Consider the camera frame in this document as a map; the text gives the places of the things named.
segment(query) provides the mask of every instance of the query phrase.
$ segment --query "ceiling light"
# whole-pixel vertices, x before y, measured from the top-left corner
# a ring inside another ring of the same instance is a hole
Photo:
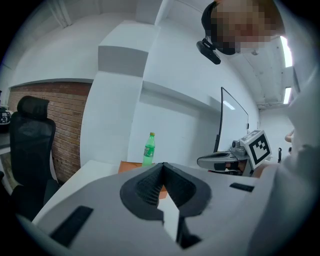
[[[233,107],[233,106],[231,106],[230,104],[229,104],[229,102],[227,102],[227,101],[223,101],[223,104],[224,105],[226,105],[229,109],[231,109],[231,110],[235,110],[235,108]]]
[[[291,95],[291,88],[290,87],[285,88],[285,95],[284,95],[283,104],[289,103],[290,95]]]
[[[282,42],[282,47],[283,47],[283,53],[284,53],[284,61],[285,61],[285,67],[291,67],[292,66],[292,54],[291,54],[291,50],[288,47],[288,40],[283,37],[280,36],[281,38],[281,42]]]

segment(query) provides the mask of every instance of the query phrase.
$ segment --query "brick wall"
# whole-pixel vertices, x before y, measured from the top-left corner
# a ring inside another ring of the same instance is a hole
[[[66,182],[80,168],[81,123],[90,88],[89,83],[53,82],[17,86],[10,91],[8,106],[13,112],[26,95],[50,101],[48,118],[56,124],[52,158],[61,182]]]

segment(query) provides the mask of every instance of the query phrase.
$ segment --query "computer monitor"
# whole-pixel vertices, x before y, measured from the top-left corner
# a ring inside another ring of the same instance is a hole
[[[214,152],[228,151],[232,141],[246,136],[248,129],[248,113],[226,89],[221,87],[220,129],[216,136]]]

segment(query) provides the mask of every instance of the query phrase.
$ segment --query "green plastic bottle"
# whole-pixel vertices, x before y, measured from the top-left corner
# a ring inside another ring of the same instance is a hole
[[[152,159],[155,155],[155,133],[150,132],[150,137],[145,144],[142,166],[152,165]]]

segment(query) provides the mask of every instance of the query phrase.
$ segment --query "black rubber pad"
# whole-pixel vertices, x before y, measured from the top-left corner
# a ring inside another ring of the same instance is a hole
[[[59,244],[68,247],[76,237],[81,227],[86,223],[93,209],[79,206],[69,217],[51,234],[51,238]]]
[[[244,185],[240,183],[232,183],[230,187],[238,190],[247,191],[247,192],[252,192],[255,188],[254,186]]]

